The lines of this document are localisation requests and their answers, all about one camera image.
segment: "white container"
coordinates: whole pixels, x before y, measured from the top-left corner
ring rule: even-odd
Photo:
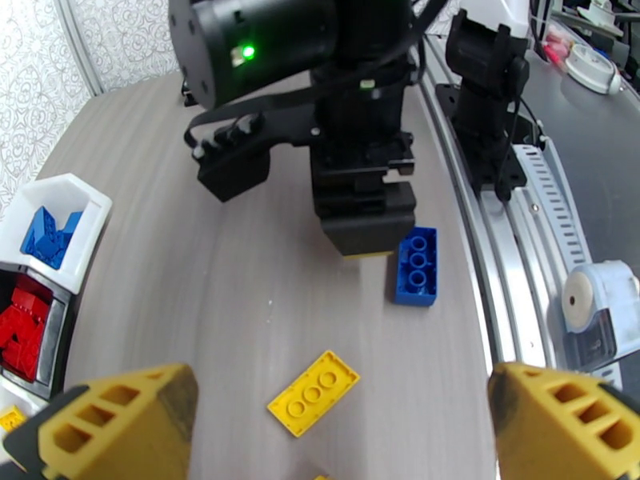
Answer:
[[[0,222],[0,262],[28,266],[72,294],[78,294],[112,204],[110,198],[73,174],[21,186]],[[41,206],[54,216],[58,229],[70,214],[82,212],[59,270],[20,251],[34,214]]]

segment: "blue lego brick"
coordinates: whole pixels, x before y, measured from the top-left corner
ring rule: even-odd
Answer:
[[[398,248],[395,302],[431,306],[438,296],[438,231],[416,226]]]
[[[44,206],[41,206],[35,212],[20,251],[33,255],[49,267],[60,269],[66,249],[69,247],[69,242],[81,216],[81,211],[72,213],[69,215],[65,227],[62,230],[56,230],[55,218]]]

